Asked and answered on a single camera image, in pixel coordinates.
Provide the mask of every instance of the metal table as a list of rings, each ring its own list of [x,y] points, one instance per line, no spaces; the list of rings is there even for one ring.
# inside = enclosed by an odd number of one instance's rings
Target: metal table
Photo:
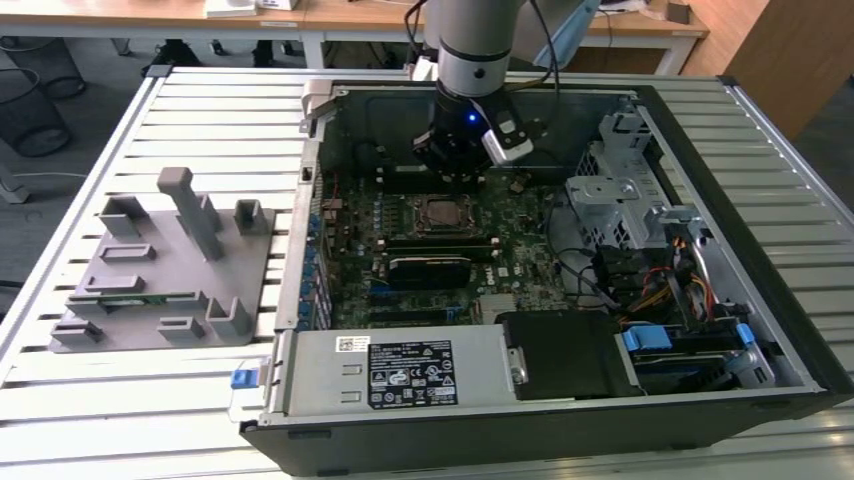
[[[228,376],[269,353],[274,313],[244,347],[56,355],[49,331],[104,227],[112,194],[168,207],[164,166],[196,173],[217,206],[257,198],[277,211],[261,306],[278,298],[292,189],[305,137],[300,94],[312,77],[401,80],[376,71],[176,69],[145,79],[0,326],[2,478],[287,478],[237,435]],[[524,80],[511,75],[511,80]],[[854,371],[854,217],[740,90],[715,79],[576,75],[648,83],[677,116],[839,360]],[[677,174],[667,169],[673,183]],[[683,199],[689,198],[676,186]],[[371,478],[850,478],[854,403],[763,425],[708,449],[453,468]]]

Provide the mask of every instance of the metal bracket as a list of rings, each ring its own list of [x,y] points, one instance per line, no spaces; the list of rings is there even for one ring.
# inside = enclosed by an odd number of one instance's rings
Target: metal bracket
[[[304,123],[311,123],[317,118],[331,113],[335,108],[335,95],[332,95],[332,80],[308,80],[303,90],[303,114]]]
[[[172,74],[172,65],[150,65],[145,77],[148,78],[164,78]]]

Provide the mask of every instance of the warning label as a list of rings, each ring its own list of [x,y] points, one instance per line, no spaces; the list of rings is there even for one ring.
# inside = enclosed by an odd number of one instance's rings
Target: warning label
[[[375,410],[456,405],[451,341],[369,344],[368,392]]]

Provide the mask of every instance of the floor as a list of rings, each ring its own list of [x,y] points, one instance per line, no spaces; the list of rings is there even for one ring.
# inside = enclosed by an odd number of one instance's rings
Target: floor
[[[252,63],[252,42],[228,41],[228,56],[212,54],[204,40],[188,40],[208,66],[248,67]],[[77,98],[57,103],[74,135],[73,143],[57,154],[25,159],[0,144],[0,159],[16,173],[86,173],[97,160],[104,144],[124,113],[140,84],[138,71],[154,55],[154,42],[134,40],[133,55],[118,57],[108,40],[69,39],[68,45],[88,90]],[[285,58],[276,50],[281,67],[300,66],[300,59]],[[347,45],[329,51],[329,63],[345,68],[376,64],[364,47]],[[0,68],[10,62],[0,56]],[[854,180],[854,82],[847,82],[828,105],[795,141],[802,152],[844,202],[854,206],[854,190],[846,188]],[[62,218],[81,179],[61,176],[26,177],[30,201],[9,206],[0,201],[0,279],[25,280],[53,230]],[[8,310],[14,291],[0,288],[0,312]]]

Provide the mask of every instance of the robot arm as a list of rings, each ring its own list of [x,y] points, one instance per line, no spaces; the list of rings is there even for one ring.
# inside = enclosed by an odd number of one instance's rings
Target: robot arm
[[[448,182],[467,182],[491,165],[509,165],[533,150],[544,133],[539,119],[519,116],[504,77],[511,55],[551,63],[548,42],[524,0],[432,0],[428,42],[439,50],[436,104],[429,131],[413,152]],[[563,15],[555,50],[565,64],[575,53],[599,0],[545,1],[544,16]]]

